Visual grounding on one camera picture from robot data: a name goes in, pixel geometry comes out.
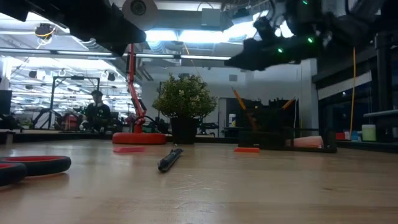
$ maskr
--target man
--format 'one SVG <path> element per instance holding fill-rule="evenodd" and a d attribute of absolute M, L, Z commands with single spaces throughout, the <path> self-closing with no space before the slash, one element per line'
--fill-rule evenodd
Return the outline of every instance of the man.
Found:
<path fill-rule="evenodd" d="M 94 90 L 91 92 L 94 103 L 90 103 L 85 111 L 85 121 L 80 124 L 80 129 L 92 127 L 94 130 L 104 133 L 111 118 L 110 108 L 102 101 L 102 92 Z"/>

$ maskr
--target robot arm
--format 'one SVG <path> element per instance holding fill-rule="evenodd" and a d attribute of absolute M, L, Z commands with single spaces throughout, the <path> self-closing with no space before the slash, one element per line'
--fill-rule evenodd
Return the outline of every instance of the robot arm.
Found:
<path fill-rule="evenodd" d="M 247 70 L 264 70 L 273 65 L 298 63 L 336 49 L 351 50 L 369 44 L 378 31 L 376 13 L 393 0 L 357 0 L 353 10 L 345 16 L 335 17 L 322 13 L 320 0 L 286 0 L 285 14 L 291 38 L 276 37 L 267 17 L 254 23 L 262 40 L 247 39 L 243 51 L 225 61 L 226 66 Z"/>

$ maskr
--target green plant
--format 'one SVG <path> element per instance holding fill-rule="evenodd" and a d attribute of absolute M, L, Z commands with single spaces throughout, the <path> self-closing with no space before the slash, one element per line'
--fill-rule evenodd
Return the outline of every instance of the green plant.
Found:
<path fill-rule="evenodd" d="M 206 86 L 198 75 L 175 78 L 171 73 L 152 106 L 169 118 L 204 118 L 217 105 L 216 97 L 210 96 Z"/>

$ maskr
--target table surface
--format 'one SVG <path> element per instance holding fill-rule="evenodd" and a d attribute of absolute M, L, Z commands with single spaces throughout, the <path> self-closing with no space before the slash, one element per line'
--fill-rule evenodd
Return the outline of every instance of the table surface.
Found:
<path fill-rule="evenodd" d="M 110 141 L 0 146 L 0 156 L 64 155 L 64 174 L 0 190 L 0 223 L 398 223 L 398 155 L 234 153 L 195 144 L 170 172 L 158 161 L 173 145 L 119 155 Z"/>

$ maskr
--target black plant pot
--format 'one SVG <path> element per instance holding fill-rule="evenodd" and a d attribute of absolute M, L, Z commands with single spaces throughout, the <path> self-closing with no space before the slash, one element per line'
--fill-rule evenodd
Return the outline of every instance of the black plant pot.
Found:
<path fill-rule="evenodd" d="M 195 118 L 172 118 L 172 134 L 175 144 L 193 144 L 197 129 L 199 127 L 199 119 Z"/>

